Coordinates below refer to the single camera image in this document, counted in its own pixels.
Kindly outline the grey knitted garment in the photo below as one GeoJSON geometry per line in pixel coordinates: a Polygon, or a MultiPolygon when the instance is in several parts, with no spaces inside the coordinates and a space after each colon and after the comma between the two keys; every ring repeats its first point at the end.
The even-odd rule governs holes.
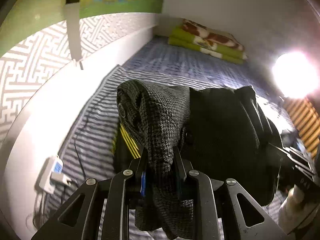
{"type": "Polygon", "coordinates": [[[182,198],[174,147],[182,147],[190,117],[190,88],[129,80],[117,88],[120,123],[148,153],[146,194],[135,211],[142,231],[168,239],[193,236],[193,201],[182,198]]]}

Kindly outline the black garment with yellow stripes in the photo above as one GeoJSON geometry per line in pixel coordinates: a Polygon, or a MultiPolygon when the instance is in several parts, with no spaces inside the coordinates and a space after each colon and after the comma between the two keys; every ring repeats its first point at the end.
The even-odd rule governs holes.
{"type": "Polygon", "coordinates": [[[119,123],[113,140],[113,167],[116,173],[129,168],[131,161],[140,159],[143,146],[140,146],[119,123]]]}

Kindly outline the wooden slatted panel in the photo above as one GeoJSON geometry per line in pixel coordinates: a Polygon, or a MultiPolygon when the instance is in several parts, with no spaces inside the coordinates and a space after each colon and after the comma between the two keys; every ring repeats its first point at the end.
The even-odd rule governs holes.
{"type": "Polygon", "coordinates": [[[284,108],[298,130],[306,150],[314,159],[319,148],[319,114],[308,98],[285,99],[284,108]]]}

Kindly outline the striped grey bed sheet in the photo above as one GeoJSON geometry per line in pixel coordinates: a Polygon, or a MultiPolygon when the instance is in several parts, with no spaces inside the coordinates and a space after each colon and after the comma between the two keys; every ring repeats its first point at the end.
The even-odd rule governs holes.
{"type": "Polygon", "coordinates": [[[248,65],[233,64],[173,47],[167,38],[154,37],[129,61],[103,78],[82,108],[59,150],[59,157],[64,163],[63,172],[74,180],[74,184],[70,188],[59,185],[53,194],[45,198],[42,214],[36,220],[40,226],[53,217],[86,179],[103,180],[114,176],[112,144],[118,123],[116,88],[129,79],[194,89],[252,86],[260,107],[278,129],[293,128],[273,90],[252,73],[248,65]]]}

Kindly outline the white power strip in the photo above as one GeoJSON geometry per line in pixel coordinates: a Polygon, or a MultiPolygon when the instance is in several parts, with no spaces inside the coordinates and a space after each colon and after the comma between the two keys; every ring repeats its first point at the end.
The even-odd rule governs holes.
{"type": "Polygon", "coordinates": [[[71,186],[71,178],[62,169],[63,161],[58,155],[47,158],[37,180],[39,188],[45,193],[53,194],[57,184],[71,186]]]}

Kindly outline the folded green floral blanket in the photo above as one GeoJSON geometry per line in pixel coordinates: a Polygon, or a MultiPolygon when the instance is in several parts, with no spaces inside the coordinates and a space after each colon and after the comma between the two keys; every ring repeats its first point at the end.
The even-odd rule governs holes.
{"type": "Polygon", "coordinates": [[[185,18],[172,30],[168,44],[198,51],[234,64],[242,64],[248,59],[245,47],[233,35],[210,29],[185,18]]]}

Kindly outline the black and white wall strip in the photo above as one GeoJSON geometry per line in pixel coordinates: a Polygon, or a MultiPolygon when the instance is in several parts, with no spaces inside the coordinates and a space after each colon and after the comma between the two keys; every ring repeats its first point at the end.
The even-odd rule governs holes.
{"type": "Polygon", "coordinates": [[[66,0],[63,14],[66,19],[68,43],[72,60],[83,70],[80,37],[80,0],[66,0]]]}

